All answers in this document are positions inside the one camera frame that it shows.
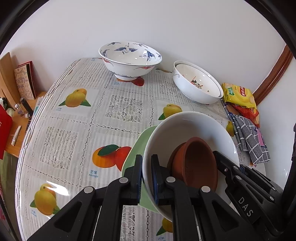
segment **green floor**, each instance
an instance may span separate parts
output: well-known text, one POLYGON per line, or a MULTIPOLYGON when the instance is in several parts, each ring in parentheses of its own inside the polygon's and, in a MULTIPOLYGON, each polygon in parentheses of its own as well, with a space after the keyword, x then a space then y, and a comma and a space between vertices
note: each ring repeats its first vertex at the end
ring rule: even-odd
POLYGON ((21 241, 20 231, 17 225, 15 212, 15 175, 17 170, 18 158, 4 152, 3 160, 0 159, 0 180, 6 210, 8 212, 13 229, 18 239, 21 241))

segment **plaid cloth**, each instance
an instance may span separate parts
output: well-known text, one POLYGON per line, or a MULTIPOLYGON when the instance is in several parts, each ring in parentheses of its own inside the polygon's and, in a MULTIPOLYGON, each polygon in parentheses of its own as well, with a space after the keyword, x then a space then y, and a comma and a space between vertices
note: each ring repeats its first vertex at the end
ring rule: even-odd
POLYGON ((230 113, 223 100, 222 104, 228 118, 232 121, 239 148, 249 152, 253 164, 269 161, 270 155, 260 130, 251 120, 230 113))

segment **silver screw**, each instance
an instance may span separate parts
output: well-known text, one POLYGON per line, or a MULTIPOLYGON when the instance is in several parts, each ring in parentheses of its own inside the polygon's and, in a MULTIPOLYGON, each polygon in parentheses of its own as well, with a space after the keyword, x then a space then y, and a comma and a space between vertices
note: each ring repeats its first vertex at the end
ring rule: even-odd
POLYGON ((202 186, 202 191, 209 192, 209 191, 211 191, 211 189, 208 186, 202 186))
POLYGON ((167 177, 168 183, 173 183, 174 181, 176 181, 176 179, 174 177, 167 177))
POLYGON ((94 189, 93 187, 90 187, 90 186, 89 186, 89 187, 86 187, 86 188, 84 189, 84 192, 85 192, 85 193, 91 193, 91 192, 93 191, 93 189, 94 189))
POLYGON ((128 178, 122 177, 122 178, 119 179, 119 182, 120 183, 127 183, 128 182, 128 178))

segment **brown wooden frame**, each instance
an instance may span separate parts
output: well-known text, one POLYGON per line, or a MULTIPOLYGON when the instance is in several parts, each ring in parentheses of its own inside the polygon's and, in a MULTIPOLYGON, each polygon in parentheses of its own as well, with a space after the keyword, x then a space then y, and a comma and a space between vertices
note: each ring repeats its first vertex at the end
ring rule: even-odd
POLYGON ((258 89, 253 93, 257 105, 259 105, 260 102, 269 94, 269 92, 273 89, 273 87, 282 77, 282 75, 288 68, 292 58, 293 54, 290 51, 289 47, 286 45, 281 56, 272 68, 269 75, 258 87, 258 89))

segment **green cutting board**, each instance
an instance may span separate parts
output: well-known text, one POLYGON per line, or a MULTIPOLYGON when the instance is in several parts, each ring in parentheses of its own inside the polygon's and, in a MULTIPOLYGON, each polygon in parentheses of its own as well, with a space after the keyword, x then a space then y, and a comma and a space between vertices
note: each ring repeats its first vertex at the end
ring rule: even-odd
MULTIPOLYGON (((151 136, 151 134, 155 128, 156 128, 156 126, 149 127, 148 129, 143 131, 142 134, 139 136, 139 138, 137 139, 136 143, 134 144, 133 148, 131 149, 129 155, 127 156, 127 158, 122 166, 122 172, 121 172, 122 177, 124 175, 124 171, 128 167, 132 167, 135 165, 136 155, 138 155, 138 154, 142 155, 142 156, 144 155, 144 150, 145 150, 146 144, 148 142, 148 139, 151 136)), ((153 206, 153 204, 150 201, 150 198, 149 198, 146 188, 143 184, 143 181, 142 181, 141 198, 140 198, 139 205, 144 208, 147 208, 150 211, 158 213, 158 211, 155 209, 155 207, 153 206)))

